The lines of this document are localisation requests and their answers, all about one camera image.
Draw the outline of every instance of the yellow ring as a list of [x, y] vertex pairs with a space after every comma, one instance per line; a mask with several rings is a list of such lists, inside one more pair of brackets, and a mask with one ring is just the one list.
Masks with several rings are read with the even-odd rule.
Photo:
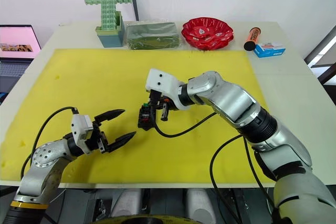
[[48, 208], [48, 205], [25, 203], [25, 202], [18, 202], [18, 201], [12, 201], [11, 206], [21, 207], [21, 208], [32, 208], [32, 209], [47, 209]]

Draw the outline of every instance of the red plate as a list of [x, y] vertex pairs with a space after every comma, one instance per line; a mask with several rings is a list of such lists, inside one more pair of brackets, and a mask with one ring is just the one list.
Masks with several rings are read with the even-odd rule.
[[215, 50], [226, 47], [233, 40], [233, 30], [216, 18], [194, 18], [183, 25], [182, 35], [193, 47]]

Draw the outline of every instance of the orange cylinder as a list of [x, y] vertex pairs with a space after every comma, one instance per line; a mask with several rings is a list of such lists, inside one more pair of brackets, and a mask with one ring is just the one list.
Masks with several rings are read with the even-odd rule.
[[244, 44], [246, 51], [253, 51], [256, 48], [260, 33], [261, 30], [259, 27], [254, 27], [250, 30], [250, 34], [248, 35], [248, 38]]

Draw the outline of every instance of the laptop keyboard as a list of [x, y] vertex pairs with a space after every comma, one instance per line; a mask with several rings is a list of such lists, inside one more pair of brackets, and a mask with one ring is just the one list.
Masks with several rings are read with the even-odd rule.
[[0, 63], [0, 76], [21, 77], [28, 65]]

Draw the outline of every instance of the green cactus toy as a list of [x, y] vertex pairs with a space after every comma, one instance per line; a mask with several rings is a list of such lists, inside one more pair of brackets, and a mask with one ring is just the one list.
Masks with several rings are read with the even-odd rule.
[[124, 34], [122, 16], [116, 4], [131, 3], [132, 0], [85, 0], [87, 5], [101, 5], [101, 26], [97, 35], [104, 47], [121, 47]]

